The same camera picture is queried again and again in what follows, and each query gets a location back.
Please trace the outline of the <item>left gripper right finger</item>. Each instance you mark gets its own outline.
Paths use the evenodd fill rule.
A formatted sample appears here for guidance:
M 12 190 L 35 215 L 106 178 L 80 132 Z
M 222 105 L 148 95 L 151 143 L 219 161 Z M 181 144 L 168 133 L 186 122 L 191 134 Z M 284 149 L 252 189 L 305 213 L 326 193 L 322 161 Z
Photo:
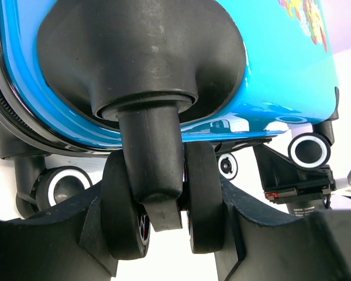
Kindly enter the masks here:
M 281 212 L 221 177 L 219 280 L 351 280 L 351 210 Z

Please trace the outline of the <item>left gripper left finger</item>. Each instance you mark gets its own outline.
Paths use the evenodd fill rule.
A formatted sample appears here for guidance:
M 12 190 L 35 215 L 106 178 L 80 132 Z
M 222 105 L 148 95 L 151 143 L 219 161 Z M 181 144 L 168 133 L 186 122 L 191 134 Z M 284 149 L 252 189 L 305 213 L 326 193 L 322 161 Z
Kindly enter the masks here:
M 29 218 L 0 221 L 0 280 L 111 280 L 101 185 Z

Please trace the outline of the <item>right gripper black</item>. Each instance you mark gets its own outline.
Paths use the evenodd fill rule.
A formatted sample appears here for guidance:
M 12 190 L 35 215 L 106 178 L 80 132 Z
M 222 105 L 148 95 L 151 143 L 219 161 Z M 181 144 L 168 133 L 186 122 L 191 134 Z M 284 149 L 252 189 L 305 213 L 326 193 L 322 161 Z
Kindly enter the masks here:
M 304 217 L 315 211 L 331 210 L 334 194 L 351 200 L 351 181 L 335 180 L 332 183 L 332 171 L 328 166 L 316 170 L 297 167 L 288 157 L 266 145 L 257 145 L 253 151 L 263 187 L 317 187 L 315 191 L 264 192 L 271 203 L 285 204 L 290 214 Z

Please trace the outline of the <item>blue hard-shell suitcase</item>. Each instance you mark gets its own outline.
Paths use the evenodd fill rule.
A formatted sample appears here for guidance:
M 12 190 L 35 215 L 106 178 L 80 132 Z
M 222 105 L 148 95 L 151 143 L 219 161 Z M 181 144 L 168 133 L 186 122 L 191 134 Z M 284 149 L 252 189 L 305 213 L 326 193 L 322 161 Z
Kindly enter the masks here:
M 0 156 L 24 218 L 84 191 L 51 154 L 107 156 L 111 255 L 142 258 L 149 229 L 222 248 L 219 175 L 266 145 L 327 166 L 339 93 L 318 1 L 0 1 Z

